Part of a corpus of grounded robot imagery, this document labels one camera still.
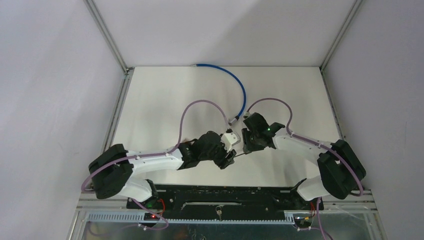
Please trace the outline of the padlock key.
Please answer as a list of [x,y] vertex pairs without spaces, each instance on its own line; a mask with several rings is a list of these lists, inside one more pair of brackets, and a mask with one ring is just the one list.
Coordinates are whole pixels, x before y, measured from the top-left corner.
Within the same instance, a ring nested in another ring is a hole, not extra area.
[[220,205],[215,207],[216,214],[218,215],[218,220],[222,221],[222,207]]

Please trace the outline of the black cable lock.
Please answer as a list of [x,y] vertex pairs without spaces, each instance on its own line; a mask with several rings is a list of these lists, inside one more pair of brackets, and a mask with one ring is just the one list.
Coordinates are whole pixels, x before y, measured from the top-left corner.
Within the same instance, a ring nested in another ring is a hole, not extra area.
[[234,158],[237,158],[237,157],[240,157],[240,156],[244,156],[244,155],[247,155],[247,154],[249,154],[249,152],[243,152],[243,153],[240,153],[240,154],[235,155]]

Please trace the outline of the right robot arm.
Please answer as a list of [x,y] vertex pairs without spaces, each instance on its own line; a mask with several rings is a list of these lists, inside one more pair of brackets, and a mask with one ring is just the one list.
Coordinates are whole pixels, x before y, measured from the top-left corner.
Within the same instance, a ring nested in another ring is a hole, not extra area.
[[312,200],[328,195],[344,200],[367,174],[351,146],[342,139],[325,142],[306,138],[288,132],[281,123],[268,124],[257,112],[246,113],[243,123],[244,153],[270,148],[297,155],[317,166],[318,176],[305,178],[294,187],[290,201],[297,209],[304,209]]

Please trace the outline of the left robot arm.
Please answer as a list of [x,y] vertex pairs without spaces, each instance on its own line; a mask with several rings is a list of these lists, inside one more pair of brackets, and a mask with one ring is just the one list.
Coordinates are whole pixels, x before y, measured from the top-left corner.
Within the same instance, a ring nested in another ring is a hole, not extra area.
[[175,149],[159,152],[130,151],[121,143],[115,144],[89,164],[91,192],[100,200],[122,196],[153,208],[158,202],[156,187],[152,180],[140,179],[141,174],[190,169],[203,161],[212,161],[223,170],[234,163],[234,147],[239,142],[239,135],[228,129],[223,134],[208,131]]

